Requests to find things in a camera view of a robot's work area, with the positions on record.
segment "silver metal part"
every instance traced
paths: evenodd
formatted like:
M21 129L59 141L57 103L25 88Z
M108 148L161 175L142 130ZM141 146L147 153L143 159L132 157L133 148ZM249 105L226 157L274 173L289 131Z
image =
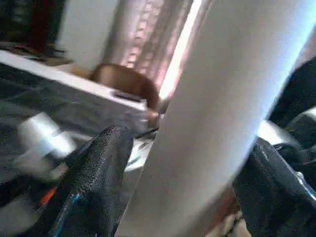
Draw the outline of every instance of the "silver metal part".
M18 126L18 135L25 153L14 161L14 166L22 173L31 174L43 180L55 180L66 170L61 163L54 166L50 155L56 161L75 150L76 144L67 132L62 132L58 125L45 113L33 116Z

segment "wooden furniture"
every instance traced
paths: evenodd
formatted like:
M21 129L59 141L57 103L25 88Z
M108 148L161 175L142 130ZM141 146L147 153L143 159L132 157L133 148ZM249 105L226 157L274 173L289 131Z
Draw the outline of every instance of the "wooden furniture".
M117 64L100 64L90 76L90 80L102 85L137 95L147 100L147 107L156 111L159 94L155 84L146 76L131 68Z

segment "dark cloth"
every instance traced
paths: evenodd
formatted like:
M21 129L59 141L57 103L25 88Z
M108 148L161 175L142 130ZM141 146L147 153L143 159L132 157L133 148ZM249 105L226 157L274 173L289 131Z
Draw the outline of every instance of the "dark cloth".
M297 115L316 106L316 57L296 69L277 100L269 120L286 127Z
M144 132L145 114L136 109L0 64L0 183L16 176L6 165L24 152L17 126L40 112L62 130L90 137L112 125L128 127L133 134Z

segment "white cylinder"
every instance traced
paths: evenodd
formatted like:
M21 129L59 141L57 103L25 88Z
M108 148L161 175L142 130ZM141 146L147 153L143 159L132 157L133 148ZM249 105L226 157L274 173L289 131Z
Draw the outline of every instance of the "white cylinder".
M117 236L203 236L315 22L315 0L212 3Z

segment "black plastic part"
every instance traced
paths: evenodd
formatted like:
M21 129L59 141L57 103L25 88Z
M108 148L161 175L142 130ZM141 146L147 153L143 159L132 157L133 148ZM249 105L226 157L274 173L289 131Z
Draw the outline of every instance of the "black plastic part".
M316 193L258 138L233 187L253 237L316 236Z
M109 237L133 146L127 128L109 127L67 173L39 221L21 236Z

